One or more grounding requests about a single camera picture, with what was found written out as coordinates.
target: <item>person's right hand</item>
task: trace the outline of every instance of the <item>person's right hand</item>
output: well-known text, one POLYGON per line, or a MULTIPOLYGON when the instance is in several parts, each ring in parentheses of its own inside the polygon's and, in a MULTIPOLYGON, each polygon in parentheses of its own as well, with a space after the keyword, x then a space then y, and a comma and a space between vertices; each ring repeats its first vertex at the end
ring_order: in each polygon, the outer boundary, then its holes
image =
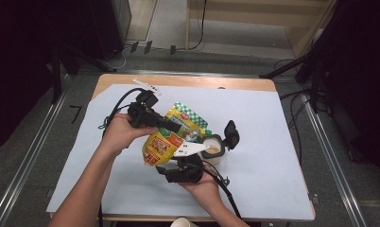
MULTIPOLYGON (((209 166, 205 166, 205 168, 213 173, 209 166)), ((193 195, 199 205, 207 212, 210 207, 221 205, 223 203, 220 198, 219 188, 216 181, 212 176, 205 172, 198 183, 179 183, 179 185, 193 195)))
POLYGON ((109 150, 114 156, 117 156, 122 149, 127 148, 134 139, 150 135, 157 130, 155 127, 145 126, 133 128, 130 121, 131 118, 128 114, 115 114, 99 146, 109 150))

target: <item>black cable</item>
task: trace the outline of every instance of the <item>black cable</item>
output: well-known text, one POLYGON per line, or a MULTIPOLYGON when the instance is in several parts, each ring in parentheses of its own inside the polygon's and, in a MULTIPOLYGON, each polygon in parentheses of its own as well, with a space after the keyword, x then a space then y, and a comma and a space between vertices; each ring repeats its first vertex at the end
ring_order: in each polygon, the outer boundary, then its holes
POLYGON ((296 131, 296 135, 297 135, 297 140, 298 140, 298 143, 299 143, 299 164, 300 166, 302 166, 302 139, 300 137, 300 132, 299 132, 299 127, 297 127, 297 124, 296 124, 296 120, 297 120, 297 117, 299 116, 299 113, 303 110, 303 107, 305 106, 305 104, 308 102, 305 101, 302 103, 302 105, 300 106, 299 110, 296 112, 296 114, 293 113, 293 101, 296 99, 296 97, 298 96, 299 94, 293 96, 292 100, 290 101, 290 114, 292 115, 292 126, 294 126, 294 130, 296 131))
MULTIPOLYGON (((170 51, 171 49, 170 48, 162 48, 162 47, 151 47, 150 48, 151 50, 166 50, 166 51, 170 51)), ((193 51, 193 52, 197 52, 198 50, 194 50, 194 49, 185 49, 185 48, 178 48, 176 49, 176 51, 178 52, 186 52, 186 51, 193 51)))
POLYGON ((329 112, 329 108, 328 108, 328 100, 326 98, 328 94, 328 90, 327 88, 325 87, 325 85, 321 82, 320 83, 320 88, 318 89, 318 97, 317 97, 317 100, 316 102, 317 103, 320 103, 322 104, 321 106, 324 107, 324 109, 321 109, 318 105, 317 105, 317 110, 320 111, 320 112, 324 112, 324 113, 328 113, 329 112))
POLYGON ((311 89, 305 89, 305 90, 297 91, 297 92, 294 92, 294 93, 289 93, 289 94, 281 95, 281 96, 279 96, 279 98, 282 100, 284 98, 287 98, 287 97, 293 96, 293 95, 308 94, 310 91, 311 91, 311 89))
POLYGON ((212 167, 213 170, 214 170, 214 172, 216 173, 217 177, 218 177, 218 178, 219 178, 219 179, 220 179, 220 180, 221 180, 226 186, 229 185, 229 179, 228 179, 228 178, 223 179, 222 175, 220 175, 219 171, 216 169, 215 166, 213 166, 210 162, 205 161, 205 160, 203 160, 202 162, 204 162, 204 163, 210 165, 210 167, 212 167))
POLYGON ((102 219, 102 205, 99 205, 99 210, 98 210, 98 227, 103 227, 104 226, 104 221, 102 219))
POLYGON ((107 116, 108 118, 106 119, 106 125, 105 125, 105 130, 108 128, 108 126, 110 125, 112 119, 113 119, 113 116, 116 114, 118 108, 119 108, 119 105, 120 103, 122 103, 122 101, 128 96, 130 95, 131 93, 135 92, 135 91, 140 91, 140 92, 144 92, 145 90, 143 88, 133 88, 131 89, 130 91, 126 92, 120 99, 119 101, 116 103, 116 105, 114 106, 110 116, 107 116))
POLYGON ((308 53, 270 73, 259 75, 259 77, 260 79, 273 79, 281 75, 282 73, 286 72, 287 70, 290 70, 298 66, 299 64, 304 63, 307 59, 308 59, 308 53))
POLYGON ((202 12, 202 21, 201 21, 201 37, 199 38, 199 43, 196 46, 193 46, 189 48, 189 50, 194 50, 196 49, 199 44, 201 44, 202 38, 204 37, 204 19, 205 19, 205 8, 207 6, 207 0, 204 0, 204 10, 202 12))
POLYGON ((273 71, 275 71, 277 69, 276 66, 278 65, 278 63, 280 63, 282 61, 295 61, 295 59, 282 59, 282 60, 276 61, 275 64, 273 64, 273 71))
POLYGON ((213 179, 217 182, 217 184, 222 188, 222 190, 225 192, 226 194, 226 197, 228 198, 229 202, 231 203, 231 206, 234 210, 234 213, 237 215, 238 218, 241 218, 240 216, 240 212, 239 210, 237 209, 237 206, 236 206, 236 203, 234 202, 234 199, 233 199, 233 196, 232 196, 232 193, 229 191, 228 187, 225 185, 224 182, 222 182, 214 173, 208 171, 207 169, 205 169, 204 167, 200 167, 200 166, 196 166, 196 165, 193 165, 193 164, 187 164, 185 163, 185 165, 187 166, 191 166, 191 167, 194 167, 194 168, 197 168, 197 169, 200 169, 202 171, 204 171, 205 173, 207 173, 208 175, 210 175, 211 177, 213 177, 213 179))
POLYGON ((123 107, 119 107, 119 108, 116 110, 116 112, 118 113, 118 112, 120 112, 122 109, 127 108, 128 106, 130 106, 130 105, 126 105, 126 106, 123 106, 123 107))

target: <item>finger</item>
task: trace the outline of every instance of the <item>finger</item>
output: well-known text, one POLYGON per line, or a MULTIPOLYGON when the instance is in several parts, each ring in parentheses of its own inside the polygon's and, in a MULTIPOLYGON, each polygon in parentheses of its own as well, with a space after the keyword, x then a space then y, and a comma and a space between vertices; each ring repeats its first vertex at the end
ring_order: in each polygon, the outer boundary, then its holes
POLYGON ((204 168, 207 169, 208 171, 214 173, 216 175, 215 170, 211 167, 211 164, 205 161, 202 161, 202 164, 204 165, 204 168))
POLYGON ((131 121, 131 117, 126 113, 116 113, 113 117, 120 117, 131 121))
POLYGON ((143 127, 143 128, 135 129, 134 134, 136 137, 140 137, 140 136, 150 135, 156 130, 157 130, 156 127, 143 127))

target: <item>wooden table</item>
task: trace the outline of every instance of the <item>wooden table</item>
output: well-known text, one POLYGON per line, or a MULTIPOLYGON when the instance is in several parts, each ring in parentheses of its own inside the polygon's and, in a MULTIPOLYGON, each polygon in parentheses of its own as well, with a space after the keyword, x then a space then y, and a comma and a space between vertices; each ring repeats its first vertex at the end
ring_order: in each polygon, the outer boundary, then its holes
MULTIPOLYGON (((176 98, 184 100, 209 122, 209 129, 222 136, 227 119, 234 120, 240 143, 226 152, 216 167, 224 177, 229 176, 228 188, 245 221, 315 218, 274 83, 268 79, 191 75, 101 76, 47 212, 54 213, 76 183, 100 141, 102 131, 96 128, 102 117, 110 113, 116 99, 133 87, 135 78, 162 90, 160 101, 153 107, 157 113, 164 115, 176 98), (250 103, 257 109, 246 105, 250 103)), ((134 98, 128 96, 127 102, 134 98)), ((116 159, 103 197, 104 219, 173 221, 187 217, 191 221, 212 221, 185 190, 167 183, 155 168, 144 166, 141 147, 145 140, 135 140, 116 159)), ((221 196, 232 209, 225 194, 221 192, 221 196)))

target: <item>snack bag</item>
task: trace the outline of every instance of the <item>snack bag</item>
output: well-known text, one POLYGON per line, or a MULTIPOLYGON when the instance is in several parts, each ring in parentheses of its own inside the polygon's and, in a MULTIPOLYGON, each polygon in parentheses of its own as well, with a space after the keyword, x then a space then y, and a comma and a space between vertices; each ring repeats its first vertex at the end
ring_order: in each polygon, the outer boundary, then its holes
POLYGON ((143 145, 143 157, 147 166, 157 166, 169 161, 184 141, 197 142, 205 134, 208 123, 180 102, 166 113, 165 118, 181 125, 178 133, 159 128, 143 145))

